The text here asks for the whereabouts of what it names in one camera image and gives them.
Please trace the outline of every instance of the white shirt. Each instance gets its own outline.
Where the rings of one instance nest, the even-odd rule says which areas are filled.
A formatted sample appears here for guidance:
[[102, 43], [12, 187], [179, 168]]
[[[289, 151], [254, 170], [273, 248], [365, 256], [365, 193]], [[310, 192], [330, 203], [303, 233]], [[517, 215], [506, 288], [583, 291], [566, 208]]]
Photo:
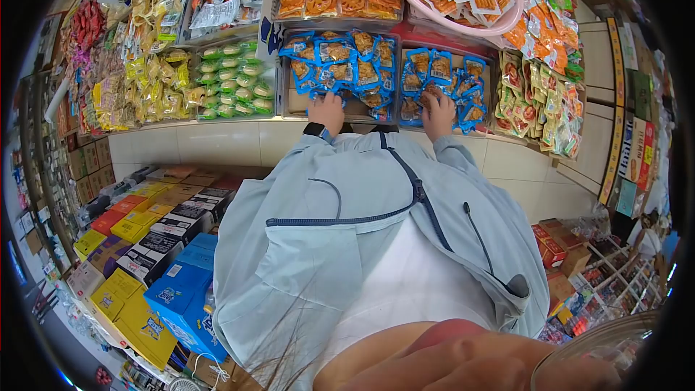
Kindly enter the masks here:
[[492, 300], [480, 283], [438, 251], [408, 215], [365, 279], [362, 294], [343, 313], [320, 368], [353, 343], [387, 328], [467, 319], [490, 329], [494, 317]]

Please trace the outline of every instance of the drawstring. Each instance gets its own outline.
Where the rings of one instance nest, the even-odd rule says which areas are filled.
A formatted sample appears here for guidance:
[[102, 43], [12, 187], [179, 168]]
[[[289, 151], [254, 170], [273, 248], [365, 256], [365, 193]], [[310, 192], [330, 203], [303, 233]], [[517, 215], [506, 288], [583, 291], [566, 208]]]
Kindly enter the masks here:
[[341, 193], [340, 193], [340, 191], [338, 190], [338, 188], [337, 188], [333, 183], [331, 183], [330, 181], [321, 180], [320, 178], [309, 178], [309, 179], [310, 179], [311, 181], [318, 181], [318, 182], [321, 182], [321, 183], [326, 183], [328, 186], [332, 187], [333, 190], [336, 191], [336, 194], [338, 195], [338, 213], [336, 214], [336, 219], [340, 219], [340, 217], [341, 217], [341, 208], [343, 207], [343, 198], [341, 197]]
[[471, 221], [471, 225], [473, 225], [473, 229], [475, 230], [476, 236], [478, 236], [478, 240], [480, 240], [480, 244], [482, 245], [482, 251], [485, 252], [485, 258], [487, 258], [487, 265], [490, 266], [490, 274], [492, 276], [495, 275], [495, 272], [492, 270], [492, 262], [490, 261], [490, 255], [487, 253], [487, 248], [485, 247], [485, 243], [482, 241], [482, 237], [480, 237], [480, 233], [477, 231], [477, 228], [475, 226], [475, 222], [473, 221], [473, 218], [471, 217], [471, 207], [468, 205], [468, 202], [466, 201], [464, 203], [464, 213], [468, 215], [468, 220]]

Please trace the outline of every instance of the left hand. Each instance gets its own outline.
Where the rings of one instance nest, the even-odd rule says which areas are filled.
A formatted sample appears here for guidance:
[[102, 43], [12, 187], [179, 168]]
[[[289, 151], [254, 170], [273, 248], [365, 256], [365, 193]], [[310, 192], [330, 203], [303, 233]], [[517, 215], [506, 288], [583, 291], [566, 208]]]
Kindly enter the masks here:
[[317, 98], [315, 102], [309, 101], [308, 121], [322, 124], [331, 137], [338, 136], [345, 121], [343, 100], [333, 92], [328, 92], [325, 98]]

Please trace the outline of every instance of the blue cardboard box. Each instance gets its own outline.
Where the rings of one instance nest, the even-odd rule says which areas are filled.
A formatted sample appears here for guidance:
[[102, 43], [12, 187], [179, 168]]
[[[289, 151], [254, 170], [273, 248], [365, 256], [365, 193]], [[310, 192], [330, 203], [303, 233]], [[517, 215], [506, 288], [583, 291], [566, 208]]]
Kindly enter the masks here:
[[144, 293], [144, 299], [164, 325], [188, 349], [223, 362], [227, 351], [213, 330], [213, 317], [203, 310], [213, 273], [175, 261]]

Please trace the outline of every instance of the white cable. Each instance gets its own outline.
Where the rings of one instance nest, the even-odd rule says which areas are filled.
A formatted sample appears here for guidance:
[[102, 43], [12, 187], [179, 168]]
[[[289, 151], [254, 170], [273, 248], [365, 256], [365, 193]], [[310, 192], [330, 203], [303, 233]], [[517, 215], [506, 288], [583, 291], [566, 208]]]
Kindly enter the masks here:
[[220, 363], [217, 362], [217, 360], [215, 359], [215, 356], [214, 356], [212, 353], [203, 352], [203, 353], [200, 353], [200, 354], [198, 355], [198, 357], [195, 359], [195, 365], [193, 366], [193, 373], [191, 374], [191, 376], [195, 376], [195, 370], [198, 369], [198, 360], [199, 360], [200, 357], [203, 356], [203, 355], [210, 355], [210, 356], [212, 356], [212, 357], [213, 357], [213, 361], [215, 361], [215, 364], [217, 364], [217, 367], [215, 367], [214, 365], [211, 365], [211, 366], [210, 366], [210, 369], [211, 369], [212, 371], [214, 371], [215, 373], [217, 373], [217, 375], [218, 375], [217, 378], [215, 379], [215, 385], [213, 386], [213, 389], [212, 389], [212, 391], [215, 391], [215, 390], [217, 389], [217, 384], [218, 384], [218, 382], [220, 381], [220, 379], [222, 379], [222, 382], [227, 382], [227, 379], [230, 378], [230, 375], [229, 375], [229, 373], [227, 373], [227, 370], [223, 370], [223, 369], [222, 369], [222, 367], [220, 366]]

